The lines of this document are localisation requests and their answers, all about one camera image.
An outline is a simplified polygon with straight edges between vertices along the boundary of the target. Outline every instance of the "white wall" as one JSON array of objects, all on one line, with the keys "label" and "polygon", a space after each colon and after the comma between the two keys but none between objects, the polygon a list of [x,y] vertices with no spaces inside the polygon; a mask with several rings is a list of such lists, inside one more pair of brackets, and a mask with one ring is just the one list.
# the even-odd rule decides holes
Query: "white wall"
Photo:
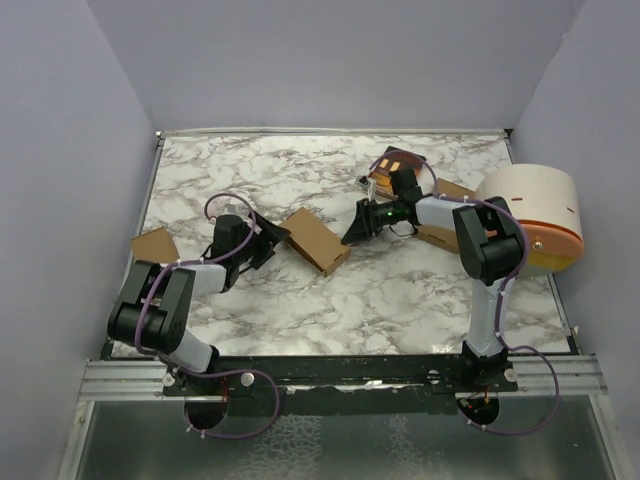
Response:
[{"label": "white wall", "polygon": [[0,65],[0,476],[52,479],[155,138],[82,0],[4,2]]},{"label": "white wall", "polygon": [[512,128],[581,0],[89,0],[159,129]]},{"label": "white wall", "polygon": [[558,276],[597,352],[640,475],[640,3],[587,0],[513,136],[516,160],[576,180],[585,258]]}]

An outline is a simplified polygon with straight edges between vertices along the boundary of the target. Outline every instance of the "white marble table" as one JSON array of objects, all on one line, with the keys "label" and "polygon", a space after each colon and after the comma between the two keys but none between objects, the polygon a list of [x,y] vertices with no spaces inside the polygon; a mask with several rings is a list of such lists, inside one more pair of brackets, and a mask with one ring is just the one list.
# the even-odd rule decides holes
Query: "white marble table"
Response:
[{"label": "white marble table", "polygon": [[[274,223],[304,206],[342,236],[363,197],[353,180],[387,145],[425,155],[438,176],[469,188],[510,163],[498,133],[170,137],[143,230],[164,225],[181,257],[197,258],[213,232],[204,202],[231,191]],[[420,183],[431,191],[427,172]],[[470,300],[471,280],[456,255],[387,231],[353,247],[328,278],[288,245],[278,246],[275,257],[230,292],[194,297],[188,326],[225,355],[459,352]],[[507,323],[512,345],[569,350],[546,278],[516,282]],[[113,351],[134,353],[121,344]]]}]

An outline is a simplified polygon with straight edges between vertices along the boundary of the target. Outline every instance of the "screw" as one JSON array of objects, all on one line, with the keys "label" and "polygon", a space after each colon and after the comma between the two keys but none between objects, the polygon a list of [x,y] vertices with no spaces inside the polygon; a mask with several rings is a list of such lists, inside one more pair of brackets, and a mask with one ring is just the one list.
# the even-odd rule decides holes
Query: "screw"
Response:
[{"label": "screw", "polygon": [[251,385],[253,385],[254,381],[255,377],[253,376],[253,373],[250,372],[245,372],[240,377],[240,383],[245,387],[250,387]]},{"label": "screw", "polygon": [[518,374],[513,368],[507,368],[504,371],[504,378],[507,380],[507,382],[513,383],[518,380]]},{"label": "screw", "polygon": [[176,379],[170,373],[165,373],[162,377],[162,385],[172,387],[176,383]]},{"label": "screw", "polygon": [[[436,377],[440,375],[440,372],[437,370],[429,370],[429,377]],[[429,378],[429,383],[431,385],[437,385],[440,383],[440,379],[438,378]]]}]

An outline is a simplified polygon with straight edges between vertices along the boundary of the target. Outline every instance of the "cardboard box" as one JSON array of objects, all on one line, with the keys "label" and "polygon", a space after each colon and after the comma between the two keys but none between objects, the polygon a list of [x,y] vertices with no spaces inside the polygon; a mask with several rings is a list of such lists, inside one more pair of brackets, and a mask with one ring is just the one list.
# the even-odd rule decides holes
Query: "cardboard box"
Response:
[{"label": "cardboard box", "polygon": [[[460,185],[456,185],[455,183],[441,178],[438,179],[436,191],[438,193],[446,193],[451,197],[458,198],[462,198],[465,195],[469,196],[469,198],[474,198],[475,196],[475,192],[473,190],[469,190],[468,188],[461,187]],[[420,226],[417,227],[416,237],[451,253],[460,253],[460,250],[458,249],[458,240],[456,239],[456,232],[453,230],[447,230],[446,228],[440,227]]]},{"label": "cardboard box", "polygon": [[351,247],[342,245],[340,238],[304,207],[280,226],[291,232],[287,242],[325,277],[331,275],[351,254]]},{"label": "cardboard box", "polygon": [[132,238],[131,252],[134,260],[153,263],[171,263],[180,258],[176,244],[164,227]]}]

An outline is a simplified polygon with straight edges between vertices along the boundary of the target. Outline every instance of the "robotic arm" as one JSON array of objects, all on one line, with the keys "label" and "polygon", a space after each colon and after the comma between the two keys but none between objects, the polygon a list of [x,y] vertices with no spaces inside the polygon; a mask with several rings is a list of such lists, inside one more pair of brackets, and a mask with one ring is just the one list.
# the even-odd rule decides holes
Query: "robotic arm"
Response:
[{"label": "robotic arm", "polygon": [[[518,229],[510,219],[489,206],[443,201],[433,195],[423,195],[413,169],[391,172],[390,177],[397,200],[377,203],[366,198],[357,202],[355,220],[342,242],[355,244],[369,240],[378,235],[385,225],[400,221],[408,221],[413,226],[430,225],[455,230],[462,265],[474,279],[471,324],[463,344],[463,356],[469,361],[468,375],[477,384],[486,383],[489,377],[502,373],[501,370],[507,366],[507,352],[496,331],[502,331],[513,279],[502,291],[500,286],[525,252]],[[495,197],[487,202],[509,212],[503,198]],[[496,322],[500,295],[503,307]]]},{"label": "robotic arm", "polygon": [[[206,260],[233,251],[247,238],[250,227],[236,215],[221,215],[216,220],[213,242],[198,265],[176,268],[166,275],[147,313],[142,330],[142,347],[159,352],[169,362],[192,372],[213,370],[218,350],[198,340],[186,329],[192,295],[227,292],[240,275],[258,269],[274,255],[274,247],[289,236],[289,231],[256,215],[260,233],[239,252],[217,264]],[[157,263],[136,261],[111,311],[108,335],[128,345],[134,344],[143,299],[162,267]]]}]

